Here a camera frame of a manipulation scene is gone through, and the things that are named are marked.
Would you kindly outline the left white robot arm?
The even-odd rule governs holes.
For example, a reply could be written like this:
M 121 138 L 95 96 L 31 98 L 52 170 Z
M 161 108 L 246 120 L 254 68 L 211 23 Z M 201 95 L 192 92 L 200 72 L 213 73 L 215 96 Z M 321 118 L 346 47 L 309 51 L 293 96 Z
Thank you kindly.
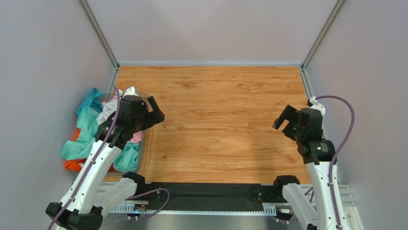
M 125 173 L 113 187 L 98 195 L 98 190 L 114 160 L 136 132 L 147 130 L 165 120 L 153 96 L 146 101 L 125 95 L 117 101 L 116 111 L 101 123 L 88 158 L 77 178 L 60 199 L 49 203 L 46 214 L 49 229 L 57 224 L 67 230 L 98 230 L 115 207 L 127 199 L 146 195 L 145 178 Z

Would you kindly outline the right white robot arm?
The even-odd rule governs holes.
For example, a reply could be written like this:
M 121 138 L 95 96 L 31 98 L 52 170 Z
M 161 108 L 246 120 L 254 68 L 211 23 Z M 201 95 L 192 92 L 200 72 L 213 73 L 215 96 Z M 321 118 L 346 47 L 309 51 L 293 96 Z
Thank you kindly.
M 279 196 L 291 206 L 304 230 L 349 230 L 337 182 L 335 148 L 323 138 L 323 115 L 315 108 L 297 110 L 287 105 L 274 121 L 273 128 L 283 129 L 294 140 L 311 178 L 315 204 L 312 205 L 294 175 L 277 176 L 273 185 Z

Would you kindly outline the pink t shirt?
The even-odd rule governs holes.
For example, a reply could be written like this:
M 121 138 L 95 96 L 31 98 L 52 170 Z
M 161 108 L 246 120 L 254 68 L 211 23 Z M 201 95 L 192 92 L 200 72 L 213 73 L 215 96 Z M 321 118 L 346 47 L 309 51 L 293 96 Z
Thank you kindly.
M 134 133 L 134 134 L 133 134 L 133 137 L 129 140 L 129 142 L 130 142 L 130 143 L 134 143 L 134 144 L 140 142 L 141 139 L 142 139 L 142 134 L 143 134 L 142 131 L 139 131 L 139 132 Z

